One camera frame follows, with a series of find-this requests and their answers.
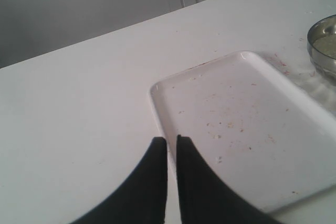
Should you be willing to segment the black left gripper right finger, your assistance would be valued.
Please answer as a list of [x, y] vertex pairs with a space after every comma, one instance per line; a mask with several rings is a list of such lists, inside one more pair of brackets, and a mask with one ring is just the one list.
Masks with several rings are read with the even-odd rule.
[[241, 198], [210, 168], [191, 138], [176, 139], [182, 223], [280, 223]]

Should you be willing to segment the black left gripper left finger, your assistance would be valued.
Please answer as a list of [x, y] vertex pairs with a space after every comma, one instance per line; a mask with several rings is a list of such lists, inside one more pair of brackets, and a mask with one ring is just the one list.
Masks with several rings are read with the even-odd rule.
[[167, 144], [155, 137], [126, 180], [73, 223], [164, 223], [166, 201]]

